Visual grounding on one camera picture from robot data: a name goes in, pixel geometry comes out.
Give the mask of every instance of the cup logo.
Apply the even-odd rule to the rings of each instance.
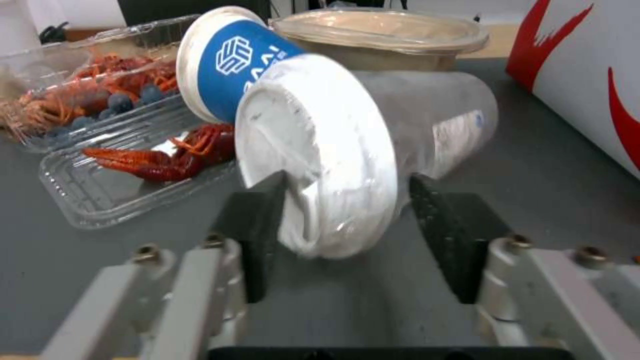
[[[235,36],[224,43],[216,53],[216,70],[224,75],[237,74],[251,63],[253,49],[249,40]]]

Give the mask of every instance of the plastic cup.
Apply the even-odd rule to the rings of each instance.
[[[414,172],[440,179],[475,153],[498,126],[489,87],[463,72],[356,71],[385,118],[396,152],[398,204]]]
[[[272,64],[301,54],[253,12],[223,6],[199,17],[177,55],[177,79],[189,109],[208,122],[235,121],[242,95]]]
[[[463,73],[355,72],[317,54],[269,69],[244,95],[236,154],[253,186],[289,174],[279,240],[304,256],[372,247],[413,172],[442,177],[495,132],[497,104]]]

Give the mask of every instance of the plastic tray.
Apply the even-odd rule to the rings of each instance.
[[[113,29],[79,42],[49,45],[0,58],[2,123],[29,151],[49,152],[78,142],[87,132],[114,121],[138,116],[135,111],[127,111],[110,116],[106,123],[98,120],[112,93],[123,92],[135,103],[141,89],[150,82],[161,85],[159,88],[163,90],[166,87],[163,97],[177,91],[177,85],[172,85],[177,49],[197,17],[190,15]],[[106,59],[110,59],[108,68],[101,65]],[[33,102],[41,100],[54,106],[46,112],[64,126],[52,126],[51,120],[34,125],[41,122],[34,120],[34,113],[41,114],[42,108],[34,111]],[[61,105],[66,113],[60,113]],[[136,109],[145,106],[149,104],[136,103]],[[79,115],[67,115],[71,108],[80,108],[96,122],[89,126],[72,124]]]
[[[82,154],[85,147],[151,149],[203,124],[181,97],[162,108],[141,112],[42,160],[40,180],[73,226],[98,229],[118,224],[181,199],[227,175],[235,166],[232,161],[206,168],[191,179],[156,184],[103,168]]]

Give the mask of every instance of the red crayfish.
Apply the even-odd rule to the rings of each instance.
[[[191,131],[183,141],[170,141],[177,147],[172,156],[162,151],[122,150],[89,147],[83,153],[103,167],[128,172],[153,182],[180,181],[197,175],[205,167],[235,158],[234,127],[207,124]]]

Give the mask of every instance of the gray table surface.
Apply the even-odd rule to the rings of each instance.
[[[495,92],[495,138],[445,178],[476,192],[539,247],[597,245],[640,255],[640,181],[504,73],[503,59],[460,61]],[[41,156],[0,141],[0,353],[41,351],[99,268],[142,243],[182,254],[202,238],[236,176],[170,207],[100,231],[71,227],[37,177]],[[482,345],[411,211],[374,249],[344,261],[285,249],[266,300],[251,307],[247,345]],[[134,354],[131,334],[121,353]]]

